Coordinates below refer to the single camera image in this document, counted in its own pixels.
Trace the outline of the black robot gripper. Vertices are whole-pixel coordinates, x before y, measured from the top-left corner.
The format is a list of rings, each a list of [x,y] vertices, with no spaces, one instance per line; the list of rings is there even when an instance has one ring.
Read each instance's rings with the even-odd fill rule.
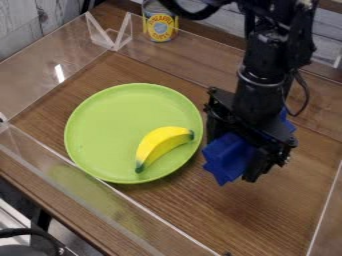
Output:
[[[211,143],[225,134],[239,128],[235,117],[249,125],[266,127],[271,133],[277,126],[277,117],[286,108],[286,98],[291,88],[294,75],[290,73],[259,76],[246,67],[238,70],[238,86],[235,92],[211,87],[210,99],[204,105],[207,114],[207,142]],[[247,144],[247,165],[242,179],[254,183],[278,165],[283,166],[293,147],[287,144]]]

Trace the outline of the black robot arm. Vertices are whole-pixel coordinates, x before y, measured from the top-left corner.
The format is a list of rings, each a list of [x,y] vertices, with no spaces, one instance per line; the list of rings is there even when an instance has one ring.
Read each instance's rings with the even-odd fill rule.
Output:
[[[203,168],[223,185],[258,180],[283,166],[298,146],[286,99],[293,84],[306,86],[299,69],[315,44],[313,21],[318,0],[235,0],[245,14],[247,48],[234,92],[210,88],[204,105],[207,146]]]

